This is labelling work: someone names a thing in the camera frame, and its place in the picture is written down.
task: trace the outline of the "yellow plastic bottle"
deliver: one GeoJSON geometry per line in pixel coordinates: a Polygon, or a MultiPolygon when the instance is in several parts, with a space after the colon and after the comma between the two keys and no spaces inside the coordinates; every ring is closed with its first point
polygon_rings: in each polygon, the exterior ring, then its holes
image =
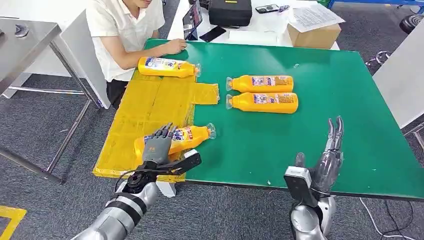
{"type": "Polygon", "coordinates": [[[138,71],[148,76],[168,76],[185,78],[201,74],[200,64],[191,64],[186,61],[159,57],[142,56],[138,60],[138,71]]]}
{"type": "MultiPolygon", "coordinates": [[[[207,139],[215,139],[217,131],[212,123],[206,126],[187,126],[175,130],[171,147],[168,154],[174,154],[186,149],[192,149],[199,146],[207,139]]],[[[135,154],[138,159],[141,159],[143,154],[144,144],[149,140],[150,136],[140,137],[134,141],[135,154]]]]}
{"type": "Polygon", "coordinates": [[[226,96],[226,108],[245,112],[292,114],[299,106],[298,96],[292,92],[251,93],[226,96]]]}
{"type": "Polygon", "coordinates": [[[238,78],[226,78],[226,90],[234,89],[241,93],[291,93],[293,87],[293,77],[287,75],[243,75],[238,78]]]}

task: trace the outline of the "white shirt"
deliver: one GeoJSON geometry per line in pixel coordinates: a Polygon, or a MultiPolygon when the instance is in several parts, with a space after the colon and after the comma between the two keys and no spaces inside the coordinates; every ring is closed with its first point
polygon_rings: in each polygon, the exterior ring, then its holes
{"type": "Polygon", "coordinates": [[[122,0],[89,0],[86,15],[95,53],[108,82],[131,80],[134,68],[120,68],[100,37],[120,36],[125,50],[134,52],[143,50],[153,31],[165,24],[161,0],[152,0],[147,8],[140,9],[138,18],[131,15],[122,0]]]}

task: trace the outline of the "robot finger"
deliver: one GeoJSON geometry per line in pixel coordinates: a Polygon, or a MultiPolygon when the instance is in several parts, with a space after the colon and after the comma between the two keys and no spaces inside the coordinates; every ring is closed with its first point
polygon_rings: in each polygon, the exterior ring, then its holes
{"type": "Polygon", "coordinates": [[[335,131],[334,148],[339,150],[342,147],[342,137],[345,132],[343,119],[341,116],[337,117],[337,130],[335,131]]]}
{"type": "Polygon", "coordinates": [[[328,140],[325,144],[325,152],[334,149],[334,125],[331,118],[328,119],[328,140]]]}
{"type": "Polygon", "coordinates": [[[177,126],[173,126],[171,130],[168,132],[168,137],[172,138],[174,136],[175,130],[177,129],[177,126]]]}
{"type": "Polygon", "coordinates": [[[294,166],[300,168],[305,167],[305,154],[303,152],[297,153],[296,160],[294,161],[294,166]]]}
{"type": "Polygon", "coordinates": [[[162,131],[166,128],[166,125],[161,126],[155,133],[153,133],[153,137],[159,138],[159,136],[162,134],[162,131]]]}
{"type": "Polygon", "coordinates": [[[172,122],[169,122],[165,128],[162,130],[162,138],[166,138],[168,136],[168,131],[172,125],[172,122]]]}

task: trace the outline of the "green table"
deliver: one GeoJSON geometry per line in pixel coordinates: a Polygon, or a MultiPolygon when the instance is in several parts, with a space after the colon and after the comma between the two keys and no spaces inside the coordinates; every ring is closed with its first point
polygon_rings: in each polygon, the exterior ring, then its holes
{"type": "MultiPolygon", "coordinates": [[[[151,39],[146,48],[165,42],[151,39]]],[[[197,81],[219,83],[219,104],[197,105],[194,112],[195,125],[213,123],[218,137],[196,148],[202,163],[187,172],[187,181],[287,189],[283,175],[297,152],[313,167],[325,148],[327,119],[341,115],[344,162],[332,193],[424,201],[424,169],[358,52],[189,42],[169,57],[200,63],[197,81]],[[226,77],[246,74],[293,76],[297,112],[227,110],[226,77]]]]}

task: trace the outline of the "paper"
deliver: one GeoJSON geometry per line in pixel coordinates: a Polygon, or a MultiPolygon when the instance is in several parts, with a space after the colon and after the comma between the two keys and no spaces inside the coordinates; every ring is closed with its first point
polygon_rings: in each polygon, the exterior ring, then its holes
{"type": "Polygon", "coordinates": [[[310,6],[293,8],[288,22],[299,32],[304,33],[333,24],[343,23],[345,20],[317,3],[310,6]]]}

